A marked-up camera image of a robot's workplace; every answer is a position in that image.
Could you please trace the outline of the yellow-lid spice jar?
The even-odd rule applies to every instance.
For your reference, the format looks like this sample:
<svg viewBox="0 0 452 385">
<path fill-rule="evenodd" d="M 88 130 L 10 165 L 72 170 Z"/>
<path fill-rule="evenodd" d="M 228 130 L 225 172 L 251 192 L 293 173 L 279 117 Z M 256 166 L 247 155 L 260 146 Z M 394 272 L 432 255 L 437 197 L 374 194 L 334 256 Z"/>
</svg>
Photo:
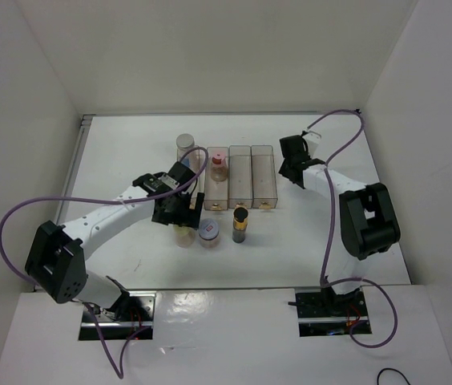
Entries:
<svg viewBox="0 0 452 385">
<path fill-rule="evenodd" d="M 196 238 L 196 231 L 187 226 L 173 225 L 174 240 L 180 248 L 189 248 Z"/>
</svg>

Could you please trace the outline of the pink-lid spice jar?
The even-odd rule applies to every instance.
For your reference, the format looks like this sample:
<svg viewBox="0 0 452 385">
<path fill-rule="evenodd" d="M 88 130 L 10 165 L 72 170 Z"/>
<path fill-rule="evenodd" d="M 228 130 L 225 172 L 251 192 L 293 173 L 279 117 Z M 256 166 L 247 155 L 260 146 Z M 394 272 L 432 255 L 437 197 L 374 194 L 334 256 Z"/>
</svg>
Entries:
<svg viewBox="0 0 452 385">
<path fill-rule="evenodd" d="M 218 151 L 212 154 L 210 173 L 211 178 L 216 182 L 228 179 L 227 154 L 225 151 Z"/>
</svg>

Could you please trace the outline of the tall silver-lid blue-label spice jar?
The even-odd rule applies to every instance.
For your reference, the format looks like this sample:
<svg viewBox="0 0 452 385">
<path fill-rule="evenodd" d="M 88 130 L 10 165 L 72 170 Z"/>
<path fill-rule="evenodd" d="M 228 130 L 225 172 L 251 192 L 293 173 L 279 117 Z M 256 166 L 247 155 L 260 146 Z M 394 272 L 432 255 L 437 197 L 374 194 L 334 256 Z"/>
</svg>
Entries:
<svg viewBox="0 0 452 385">
<path fill-rule="evenodd" d="M 191 134 L 183 133 L 177 136 L 177 160 L 189 167 L 193 172 L 198 172 L 200 168 L 200 152 L 195 150 L 186 156 L 184 155 L 187 151 L 195 147 L 195 140 Z"/>
</svg>

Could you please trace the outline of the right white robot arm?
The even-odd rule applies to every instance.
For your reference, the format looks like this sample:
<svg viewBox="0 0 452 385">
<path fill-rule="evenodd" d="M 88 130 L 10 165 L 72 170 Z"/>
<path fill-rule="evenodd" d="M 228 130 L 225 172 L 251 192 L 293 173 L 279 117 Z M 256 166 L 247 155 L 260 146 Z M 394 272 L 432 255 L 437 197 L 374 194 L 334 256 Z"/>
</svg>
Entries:
<svg viewBox="0 0 452 385">
<path fill-rule="evenodd" d="M 321 267 L 321 308 L 340 314 L 369 269 L 369 257 L 398 243 L 401 230 L 389 190 L 382 183 L 365 184 L 329 169 L 311 156 L 301 135 L 280 139 L 283 163 L 279 173 L 300 188 L 329 200 L 329 235 Z"/>
</svg>

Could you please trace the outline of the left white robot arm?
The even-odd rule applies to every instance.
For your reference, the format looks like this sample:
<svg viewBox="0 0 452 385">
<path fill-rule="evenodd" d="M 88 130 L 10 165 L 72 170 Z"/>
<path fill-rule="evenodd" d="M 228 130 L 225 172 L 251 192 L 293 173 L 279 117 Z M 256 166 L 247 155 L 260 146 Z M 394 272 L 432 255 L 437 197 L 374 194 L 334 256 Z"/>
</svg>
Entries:
<svg viewBox="0 0 452 385">
<path fill-rule="evenodd" d="M 138 177 L 110 204 L 85 216 L 62 225 L 45 222 L 26 260 L 28 276 L 59 304 L 76 299 L 100 306 L 110 320 L 124 318 L 129 311 L 127 291 L 115 279 L 88 270 L 87 260 L 139 221 L 198 228 L 204 194 L 191 201 L 196 179 L 195 172 L 177 161 L 168 172 Z"/>
</svg>

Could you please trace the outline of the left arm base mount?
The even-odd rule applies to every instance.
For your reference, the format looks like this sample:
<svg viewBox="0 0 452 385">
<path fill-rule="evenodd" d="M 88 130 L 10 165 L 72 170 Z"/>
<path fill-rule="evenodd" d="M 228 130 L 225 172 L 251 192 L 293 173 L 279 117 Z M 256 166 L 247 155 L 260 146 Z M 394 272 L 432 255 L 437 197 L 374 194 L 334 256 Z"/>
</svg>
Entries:
<svg viewBox="0 0 452 385">
<path fill-rule="evenodd" d="M 79 327 L 79 341 L 99 341 L 99 334 L 93 318 L 105 340 L 152 340 L 155 317 L 155 291 L 131 290 L 125 305 L 107 310 L 91 304 L 91 310 L 83 309 Z"/>
</svg>

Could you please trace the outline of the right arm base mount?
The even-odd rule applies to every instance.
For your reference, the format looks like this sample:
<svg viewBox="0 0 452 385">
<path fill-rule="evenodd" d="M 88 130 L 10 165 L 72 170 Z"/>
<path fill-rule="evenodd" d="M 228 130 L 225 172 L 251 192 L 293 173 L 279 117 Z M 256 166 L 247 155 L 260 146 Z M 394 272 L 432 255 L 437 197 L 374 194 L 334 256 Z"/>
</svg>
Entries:
<svg viewBox="0 0 452 385">
<path fill-rule="evenodd" d="M 297 312 L 301 337 L 371 334 L 365 296 L 360 289 L 336 295 L 332 289 L 297 290 L 288 305 Z"/>
</svg>

